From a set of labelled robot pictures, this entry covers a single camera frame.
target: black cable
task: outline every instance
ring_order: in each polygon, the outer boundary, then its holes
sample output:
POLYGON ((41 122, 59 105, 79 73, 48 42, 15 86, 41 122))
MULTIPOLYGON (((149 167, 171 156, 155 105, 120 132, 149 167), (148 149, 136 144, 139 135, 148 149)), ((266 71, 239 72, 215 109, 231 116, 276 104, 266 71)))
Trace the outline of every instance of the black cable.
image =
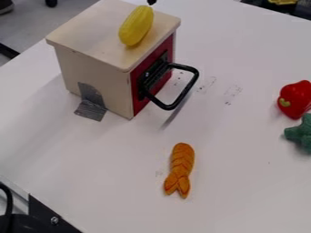
POLYGON ((3 190, 6 194, 5 220, 3 222, 0 232, 8 233, 12 211, 13 211, 13 196, 12 196, 11 190, 7 186, 5 186, 3 183, 0 183, 0 189, 3 190))

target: box side panel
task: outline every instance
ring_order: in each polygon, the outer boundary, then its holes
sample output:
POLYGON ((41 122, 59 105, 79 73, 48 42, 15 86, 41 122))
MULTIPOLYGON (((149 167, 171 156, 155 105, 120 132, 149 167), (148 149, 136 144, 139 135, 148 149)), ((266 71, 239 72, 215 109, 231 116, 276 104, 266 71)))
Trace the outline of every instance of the box side panel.
POLYGON ((56 47, 55 51, 67 90, 80 96, 77 83, 91 85, 100 92, 110 111, 128 119, 134 116, 128 73, 73 50, 56 47))
MULTIPOLYGON (((131 83, 132 83, 132 96, 133 96, 133 109, 134 116, 142 110, 149 99, 144 100, 138 99, 138 86, 137 81, 139 77, 150 67, 165 51, 167 51, 167 62, 173 62, 174 57, 174 35, 169 36, 154 52, 152 52, 137 68, 131 72, 131 83)), ((153 95, 163 87, 167 80, 171 77, 172 73, 167 72, 165 76, 150 90, 153 95)))

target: black handle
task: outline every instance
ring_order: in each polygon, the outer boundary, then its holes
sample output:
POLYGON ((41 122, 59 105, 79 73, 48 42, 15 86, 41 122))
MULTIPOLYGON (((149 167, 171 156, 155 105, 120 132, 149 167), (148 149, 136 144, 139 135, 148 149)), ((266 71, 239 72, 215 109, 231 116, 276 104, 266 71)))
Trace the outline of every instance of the black handle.
POLYGON ((13 211, 13 196, 12 196, 11 190, 1 182, 0 182, 0 189, 3 190, 6 195, 5 221, 3 222, 3 225, 1 226, 0 232, 6 233, 10 226, 10 220, 11 220, 12 211, 13 211))
POLYGON ((178 98, 170 105, 166 105, 165 103, 161 102, 159 99, 157 99, 154 95, 152 95, 149 90, 146 88, 146 86, 142 83, 139 87, 141 93, 143 96, 147 97, 150 99, 152 102, 154 102, 156 105, 161 107, 164 110, 174 110, 185 98, 186 94, 190 91, 192 86, 195 84, 196 80, 199 77, 199 72, 197 69, 191 67, 191 66, 185 66, 181 64, 176 64, 176 63, 168 63, 166 64, 166 71, 171 70, 171 69, 181 69, 185 71, 189 71, 194 74, 194 76, 191 78, 190 82, 186 85, 185 89, 179 94, 178 98))

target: green toy vegetable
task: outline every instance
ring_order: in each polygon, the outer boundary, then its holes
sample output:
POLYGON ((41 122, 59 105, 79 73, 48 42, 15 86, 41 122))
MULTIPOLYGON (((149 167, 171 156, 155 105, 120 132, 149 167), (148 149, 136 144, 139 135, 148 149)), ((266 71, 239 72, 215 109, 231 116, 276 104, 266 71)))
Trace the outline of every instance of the green toy vegetable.
POLYGON ((311 114, 304 114, 302 124, 298 127, 289 127, 284 130, 287 140, 296 142, 308 153, 311 153, 311 114))

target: wooden box top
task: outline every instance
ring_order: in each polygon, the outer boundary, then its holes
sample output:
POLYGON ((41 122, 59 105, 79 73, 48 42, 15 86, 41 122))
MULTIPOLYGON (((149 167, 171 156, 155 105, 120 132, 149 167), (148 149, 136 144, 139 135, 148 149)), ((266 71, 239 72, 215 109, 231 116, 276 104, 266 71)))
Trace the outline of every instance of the wooden box top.
POLYGON ((119 0, 99 1, 57 28, 46 41, 129 72, 180 26, 179 18, 155 11, 153 26, 143 41, 127 47, 121 43, 118 30, 135 8, 119 0))

